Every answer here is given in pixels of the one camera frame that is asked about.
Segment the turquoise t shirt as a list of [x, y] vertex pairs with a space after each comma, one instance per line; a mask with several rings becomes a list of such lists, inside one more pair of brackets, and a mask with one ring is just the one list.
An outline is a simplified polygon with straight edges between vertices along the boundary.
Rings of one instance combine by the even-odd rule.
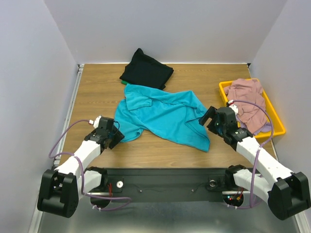
[[208, 134], [199, 119], [207, 111], [192, 91], [169, 93], [141, 85], [128, 84], [124, 99], [115, 111], [115, 120], [124, 135], [133, 141], [144, 130], [177, 144], [207, 152]]

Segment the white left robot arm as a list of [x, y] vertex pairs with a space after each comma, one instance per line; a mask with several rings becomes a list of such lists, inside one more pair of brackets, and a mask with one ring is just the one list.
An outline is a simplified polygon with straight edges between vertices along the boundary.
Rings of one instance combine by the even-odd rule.
[[62, 165], [46, 170], [41, 178], [37, 209], [69, 218], [77, 209], [79, 200], [88, 196], [93, 189], [108, 195], [103, 200], [112, 201], [112, 185], [107, 172], [101, 168], [88, 168], [89, 164], [102, 152], [114, 148], [124, 139], [119, 123], [108, 117], [98, 116], [89, 120], [93, 131], [83, 139], [76, 152], [69, 154]]

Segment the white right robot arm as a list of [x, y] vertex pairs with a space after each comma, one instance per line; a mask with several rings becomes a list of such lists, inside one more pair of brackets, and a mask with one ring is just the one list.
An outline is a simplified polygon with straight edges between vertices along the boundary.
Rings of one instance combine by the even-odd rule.
[[241, 187], [265, 201], [271, 212], [285, 220], [311, 207], [309, 181], [302, 172], [294, 173], [273, 158], [246, 129], [238, 126], [236, 106], [209, 107], [199, 119], [207, 128], [220, 136], [233, 150], [252, 165], [250, 171], [244, 166], [230, 166], [224, 176], [228, 189]]

